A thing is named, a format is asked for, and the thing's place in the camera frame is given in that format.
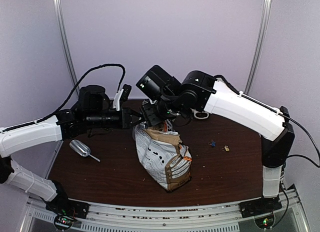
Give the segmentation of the dog food bag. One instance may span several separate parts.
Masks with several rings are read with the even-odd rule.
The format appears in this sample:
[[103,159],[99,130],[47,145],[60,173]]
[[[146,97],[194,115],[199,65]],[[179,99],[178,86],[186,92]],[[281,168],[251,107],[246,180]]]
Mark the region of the dog food bag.
[[132,136],[140,164],[162,188],[171,192],[190,181],[192,155],[171,119],[155,126],[140,123]]

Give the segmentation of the blue binder clip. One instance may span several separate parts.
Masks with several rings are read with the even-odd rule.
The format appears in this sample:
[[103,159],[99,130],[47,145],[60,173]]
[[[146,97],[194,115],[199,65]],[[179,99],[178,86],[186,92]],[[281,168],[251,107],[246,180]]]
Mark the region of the blue binder clip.
[[211,147],[215,147],[215,146],[216,146],[216,142],[213,141],[213,140],[212,140],[211,142],[209,142],[208,144],[209,144]]

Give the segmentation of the metal scoop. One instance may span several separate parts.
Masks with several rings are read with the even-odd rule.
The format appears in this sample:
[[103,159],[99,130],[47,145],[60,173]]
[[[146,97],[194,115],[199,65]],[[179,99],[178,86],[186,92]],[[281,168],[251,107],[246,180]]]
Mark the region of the metal scoop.
[[79,140],[72,140],[69,143],[70,148],[82,157],[91,157],[97,162],[101,160],[91,154],[91,149]]

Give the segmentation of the gold binder clip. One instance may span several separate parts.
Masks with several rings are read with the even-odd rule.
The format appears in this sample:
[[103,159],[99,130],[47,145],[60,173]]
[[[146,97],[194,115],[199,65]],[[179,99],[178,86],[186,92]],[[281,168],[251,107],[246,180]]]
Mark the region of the gold binder clip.
[[224,147],[222,148],[222,150],[223,150],[223,151],[226,151],[226,152],[230,151],[230,149],[229,149],[228,146],[224,146]]

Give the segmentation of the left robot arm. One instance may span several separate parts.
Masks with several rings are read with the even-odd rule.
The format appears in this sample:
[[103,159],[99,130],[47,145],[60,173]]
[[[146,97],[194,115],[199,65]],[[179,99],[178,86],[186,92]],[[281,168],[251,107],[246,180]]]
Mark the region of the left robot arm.
[[57,214],[74,212],[63,186],[40,177],[11,158],[17,151],[47,142],[64,141],[92,129],[130,129],[143,121],[141,113],[122,107],[131,91],[130,85],[118,90],[113,101],[104,87],[81,87],[78,101],[70,108],[54,112],[41,122],[29,122],[0,131],[0,182],[11,184],[42,198]]

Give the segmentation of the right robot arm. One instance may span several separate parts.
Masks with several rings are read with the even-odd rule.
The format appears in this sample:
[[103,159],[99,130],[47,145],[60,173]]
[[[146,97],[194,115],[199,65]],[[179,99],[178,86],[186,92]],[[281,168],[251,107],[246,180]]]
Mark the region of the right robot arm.
[[182,82],[159,65],[152,66],[136,83],[150,99],[141,113],[154,126],[192,111],[207,112],[232,120],[261,136],[262,198],[260,212],[268,212],[279,194],[281,171],[295,139],[286,107],[274,108],[238,91],[223,75],[194,70]]

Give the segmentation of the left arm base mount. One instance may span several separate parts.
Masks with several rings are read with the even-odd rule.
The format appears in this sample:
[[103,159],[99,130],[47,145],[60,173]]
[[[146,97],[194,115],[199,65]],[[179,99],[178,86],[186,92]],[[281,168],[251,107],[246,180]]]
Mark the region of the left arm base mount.
[[85,202],[69,200],[66,205],[45,201],[45,208],[56,214],[53,224],[58,230],[68,230],[78,219],[87,217],[90,205]]

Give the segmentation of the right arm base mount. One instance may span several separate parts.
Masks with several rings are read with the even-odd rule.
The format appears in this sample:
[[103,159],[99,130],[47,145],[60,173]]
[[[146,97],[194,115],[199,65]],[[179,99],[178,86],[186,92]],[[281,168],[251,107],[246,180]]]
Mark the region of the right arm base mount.
[[282,204],[278,197],[261,197],[241,202],[239,208],[242,218],[253,218],[258,228],[266,230],[276,224],[275,211],[281,209]]

